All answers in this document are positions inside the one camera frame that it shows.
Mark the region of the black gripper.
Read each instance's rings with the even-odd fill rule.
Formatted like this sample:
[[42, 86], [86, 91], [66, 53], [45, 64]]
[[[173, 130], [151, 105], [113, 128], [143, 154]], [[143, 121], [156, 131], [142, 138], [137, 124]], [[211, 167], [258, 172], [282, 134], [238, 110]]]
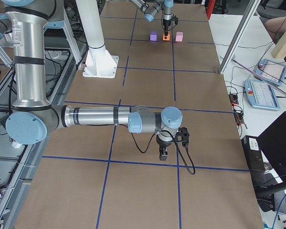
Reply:
[[168, 30], [170, 27], [170, 21], [169, 20], [163, 20], [163, 28], [164, 28], [164, 37], [168, 37]]

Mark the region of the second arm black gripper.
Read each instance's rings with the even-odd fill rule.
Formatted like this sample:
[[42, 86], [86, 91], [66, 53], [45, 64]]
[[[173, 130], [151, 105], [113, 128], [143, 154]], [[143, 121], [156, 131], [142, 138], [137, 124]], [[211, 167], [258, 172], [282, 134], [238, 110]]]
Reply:
[[171, 141], [164, 141], [160, 137], [160, 135], [157, 135], [156, 142], [159, 145], [159, 160], [167, 160], [168, 153], [167, 148], [171, 145]]

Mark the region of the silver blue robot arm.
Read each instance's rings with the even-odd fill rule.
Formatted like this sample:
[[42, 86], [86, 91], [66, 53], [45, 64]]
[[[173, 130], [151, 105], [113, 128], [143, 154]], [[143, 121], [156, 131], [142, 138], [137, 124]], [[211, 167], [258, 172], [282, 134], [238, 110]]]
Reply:
[[149, 5], [144, 0], [130, 0], [130, 2], [144, 14], [145, 19], [149, 22], [153, 21], [155, 16], [161, 12], [162, 26], [165, 33], [169, 31], [172, 21], [178, 23], [178, 18], [173, 16], [173, 0], [155, 0], [153, 5]]

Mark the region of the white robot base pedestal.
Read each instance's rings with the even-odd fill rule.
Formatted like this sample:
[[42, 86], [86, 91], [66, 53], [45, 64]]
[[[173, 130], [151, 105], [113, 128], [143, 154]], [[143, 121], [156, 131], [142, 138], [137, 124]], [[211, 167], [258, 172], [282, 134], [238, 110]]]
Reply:
[[114, 78], [119, 57], [106, 49], [97, 1], [77, 0], [76, 5], [89, 48], [83, 77]]

